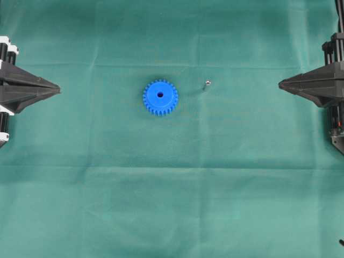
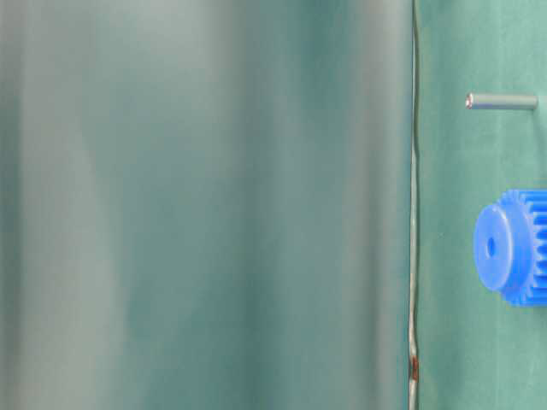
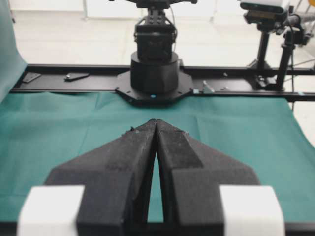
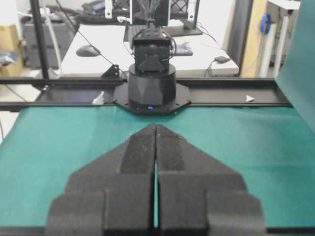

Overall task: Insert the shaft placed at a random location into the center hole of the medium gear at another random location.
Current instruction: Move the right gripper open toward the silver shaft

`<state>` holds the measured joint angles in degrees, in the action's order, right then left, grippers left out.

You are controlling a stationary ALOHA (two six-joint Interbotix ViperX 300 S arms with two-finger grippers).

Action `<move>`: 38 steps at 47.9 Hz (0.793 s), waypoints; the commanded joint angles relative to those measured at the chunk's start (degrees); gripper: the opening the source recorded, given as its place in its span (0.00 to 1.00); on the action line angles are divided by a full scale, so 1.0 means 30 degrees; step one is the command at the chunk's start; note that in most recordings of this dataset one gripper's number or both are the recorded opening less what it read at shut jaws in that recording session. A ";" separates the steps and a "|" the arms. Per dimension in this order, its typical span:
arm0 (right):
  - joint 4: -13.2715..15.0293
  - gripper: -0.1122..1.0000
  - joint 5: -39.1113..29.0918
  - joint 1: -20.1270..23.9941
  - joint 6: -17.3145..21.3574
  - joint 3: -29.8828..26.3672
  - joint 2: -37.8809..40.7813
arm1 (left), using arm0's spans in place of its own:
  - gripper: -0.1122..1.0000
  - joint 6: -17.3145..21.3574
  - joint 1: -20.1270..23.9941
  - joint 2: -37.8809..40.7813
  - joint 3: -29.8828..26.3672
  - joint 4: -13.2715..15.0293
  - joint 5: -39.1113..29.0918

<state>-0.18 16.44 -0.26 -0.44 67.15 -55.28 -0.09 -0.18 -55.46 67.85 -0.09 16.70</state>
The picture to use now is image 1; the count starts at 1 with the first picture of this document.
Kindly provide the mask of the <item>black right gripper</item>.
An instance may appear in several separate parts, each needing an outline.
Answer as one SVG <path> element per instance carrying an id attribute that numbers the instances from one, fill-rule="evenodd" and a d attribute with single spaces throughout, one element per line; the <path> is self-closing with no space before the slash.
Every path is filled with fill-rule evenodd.
<path id="1" fill-rule="evenodd" d="M 334 63 L 343 61 L 343 32 L 334 33 L 331 40 L 322 45 L 322 50 L 326 66 L 284 79 L 278 87 L 313 102 L 319 108 L 328 108 L 331 142 L 343 154 L 343 98 L 325 97 L 300 90 L 328 86 L 343 80 L 343 63 Z"/>

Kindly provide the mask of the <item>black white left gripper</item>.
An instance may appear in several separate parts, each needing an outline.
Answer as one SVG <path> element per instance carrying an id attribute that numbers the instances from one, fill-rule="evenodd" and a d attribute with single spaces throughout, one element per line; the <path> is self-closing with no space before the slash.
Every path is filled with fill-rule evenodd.
<path id="1" fill-rule="evenodd" d="M 60 93 L 58 85 L 14 66 L 18 54 L 18 47 L 11 44 L 9 37 L 1 36 L 1 80 L 21 85 L 1 86 L 1 147 L 9 140 L 9 119 L 14 113 Z"/>

